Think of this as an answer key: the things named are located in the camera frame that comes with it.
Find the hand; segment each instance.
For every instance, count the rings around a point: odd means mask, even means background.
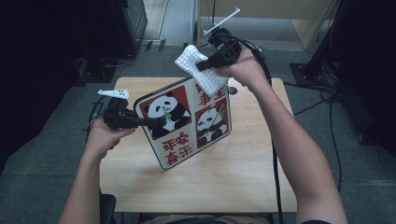
[[[231,76],[235,78],[235,80],[243,86],[247,86],[251,91],[256,84],[263,81],[268,83],[262,67],[249,49],[243,49],[241,51],[236,63],[218,68],[216,73],[219,76]]]
[[[107,151],[116,146],[120,139],[134,133],[135,129],[122,129],[113,131],[107,127],[102,119],[96,119],[88,135],[84,154],[94,160],[101,160]]]

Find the panda illustration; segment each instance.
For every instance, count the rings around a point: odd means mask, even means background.
[[[223,116],[222,106],[210,108],[200,116],[197,125],[198,146],[218,139],[227,131]]]
[[[190,112],[177,101],[171,91],[158,97],[150,105],[146,105],[145,111],[148,112],[149,118],[166,117],[165,125],[150,129],[151,136],[155,138],[163,137],[183,127],[191,118]]]

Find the dark shirt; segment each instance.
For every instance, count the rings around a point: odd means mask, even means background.
[[[221,221],[213,220],[211,218],[189,217],[173,222],[168,222],[166,224],[225,224],[225,223]],[[311,221],[303,222],[302,224],[330,224],[330,223],[320,220],[311,220]]]

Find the white tissue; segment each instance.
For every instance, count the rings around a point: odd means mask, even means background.
[[[175,60],[175,64],[194,77],[204,92],[211,96],[227,83],[228,77],[216,75],[215,68],[209,68],[200,72],[195,64],[206,59],[207,57],[194,45],[188,45],[183,53]]]

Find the cartoon panda face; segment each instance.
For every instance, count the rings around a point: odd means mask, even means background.
[[[222,121],[218,108],[210,108],[206,110],[198,120],[197,130],[201,131],[209,129],[210,126],[215,125]]]
[[[155,99],[149,107],[146,107],[149,118],[159,118],[171,112],[177,106],[177,99],[172,95],[164,95]]]

